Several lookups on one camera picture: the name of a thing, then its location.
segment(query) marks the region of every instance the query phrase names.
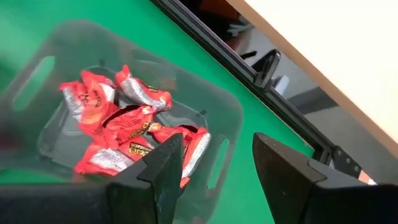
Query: wrapped candy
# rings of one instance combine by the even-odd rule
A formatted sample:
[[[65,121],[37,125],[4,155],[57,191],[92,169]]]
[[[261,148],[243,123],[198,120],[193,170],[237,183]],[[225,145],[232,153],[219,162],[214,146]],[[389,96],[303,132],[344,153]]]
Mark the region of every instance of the wrapped candy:
[[[150,106],[129,105],[112,114],[103,123],[107,131],[111,131],[119,145],[131,138],[140,136],[148,130],[154,119],[154,110]]]
[[[149,127],[148,132],[152,133],[155,139],[163,143],[169,137],[182,133],[184,156],[182,166],[182,179],[180,187],[184,187],[190,180],[202,155],[204,155],[211,139],[211,134],[205,128],[197,128],[192,125],[180,125],[176,128],[162,126],[154,123]]]
[[[118,110],[116,90],[112,81],[89,71],[82,71],[83,83],[70,82],[60,85],[60,90],[79,128],[101,146],[108,146],[110,133],[103,129],[103,121]]]
[[[80,174],[116,175],[134,162],[122,152],[91,143],[75,166]]]
[[[172,95],[167,91],[158,90],[145,84],[139,78],[133,77],[127,65],[123,65],[122,70],[116,74],[115,78],[124,94],[135,103],[149,105],[156,111],[171,109]]]
[[[136,136],[121,145],[118,150],[136,162],[153,148],[143,136]]]

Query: reese's candy wrapper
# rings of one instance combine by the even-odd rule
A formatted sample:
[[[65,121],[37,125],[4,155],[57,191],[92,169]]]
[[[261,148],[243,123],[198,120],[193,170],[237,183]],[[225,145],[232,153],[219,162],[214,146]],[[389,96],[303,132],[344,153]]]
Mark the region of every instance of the reese's candy wrapper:
[[[209,146],[211,134],[203,127],[195,127],[192,125],[166,127],[159,123],[152,124],[149,128],[149,132],[152,133],[155,139],[160,143],[163,143],[174,134],[182,133],[184,156],[180,187],[185,187]]]
[[[75,171],[80,174],[116,175],[133,163],[133,160],[118,150],[91,143],[75,166]]]
[[[171,109],[172,95],[167,91],[145,84],[139,78],[133,77],[127,65],[123,65],[122,70],[116,74],[115,79],[124,94],[135,103],[150,105],[156,111]]]
[[[154,116],[155,110],[151,106],[129,105],[108,117],[103,127],[113,133],[120,145],[147,131]]]
[[[72,116],[79,122],[79,128],[106,147],[106,139],[111,139],[111,133],[103,129],[102,123],[118,110],[114,85],[108,78],[88,71],[82,71],[81,76],[84,83],[63,83],[60,89]]]
[[[136,162],[151,152],[153,148],[143,136],[137,136],[122,144],[118,150]]]

